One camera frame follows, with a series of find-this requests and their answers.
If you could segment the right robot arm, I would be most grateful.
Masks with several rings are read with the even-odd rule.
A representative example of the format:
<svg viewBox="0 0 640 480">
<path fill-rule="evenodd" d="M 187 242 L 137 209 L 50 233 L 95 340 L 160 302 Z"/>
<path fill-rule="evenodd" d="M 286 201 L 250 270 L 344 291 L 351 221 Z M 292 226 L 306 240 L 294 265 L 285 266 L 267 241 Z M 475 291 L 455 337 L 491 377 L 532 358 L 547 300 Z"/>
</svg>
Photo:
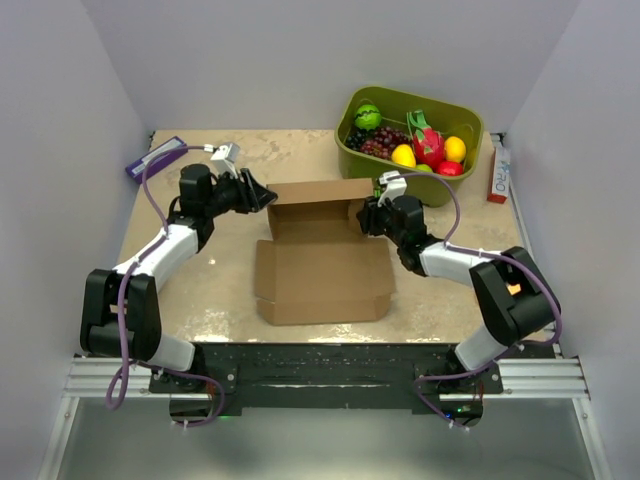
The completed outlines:
<svg viewBox="0 0 640 480">
<path fill-rule="evenodd" d="M 401 195 L 393 200 L 369 197 L 357 213 L 361 230 L 385 236 L 396 246 L 404 268 L 422 277 L 443 278 L 473 288 L 483 325 L 448 354 L 440 374 L 426 381 L 445 381 L 459 393 L 469 392 L 481 372 L 527 337 L 553 323 L 553 344 L 561 333 L 561 307 L 532 257 L 522 247 L 486 251 L 456 246 L 427 230 L 422 203 Z"/>
</svg>

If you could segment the brown cardboard box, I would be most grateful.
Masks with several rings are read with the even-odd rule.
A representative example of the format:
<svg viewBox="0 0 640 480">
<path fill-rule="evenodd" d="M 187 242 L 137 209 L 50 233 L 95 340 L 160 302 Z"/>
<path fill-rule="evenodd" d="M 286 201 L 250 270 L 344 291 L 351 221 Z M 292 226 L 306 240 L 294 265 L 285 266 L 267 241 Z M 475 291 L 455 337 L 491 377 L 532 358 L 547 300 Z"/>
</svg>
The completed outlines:
<svg viewBox="0 0 640 480">
<path fill-rule="evenodd" d="M 270 185 L 271 237 L 256 243 L 254 294 L 274 326 L 381 320 L 396 291 L 384 237 L 360 230 L 357 213 L 373 194 L 370 179 Z"/>
</svg>

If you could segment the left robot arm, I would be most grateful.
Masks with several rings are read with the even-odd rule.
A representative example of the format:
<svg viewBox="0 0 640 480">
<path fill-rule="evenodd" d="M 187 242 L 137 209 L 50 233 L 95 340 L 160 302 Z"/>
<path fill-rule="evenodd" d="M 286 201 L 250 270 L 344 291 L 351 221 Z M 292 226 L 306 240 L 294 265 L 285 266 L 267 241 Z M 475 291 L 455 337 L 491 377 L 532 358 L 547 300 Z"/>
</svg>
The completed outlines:
<svg viewBox="0 0 640 480">
<path fill-rule="evenodd" d="M 158 294 L 170 276 L 199 253 L 227 212 L 257 213 L 278 195 L 259 184 L 249 169 L 213 175 L 204 164 L 181 170 L 179 196 L 167 226 L 129 260 L 96 269 L 86 280 L 80 344 L 92 354 L 171 369 L 185 392 L 200 390 L 207 368 L 196 361 L 194 344 L 162 331 Z"/>
</svg>

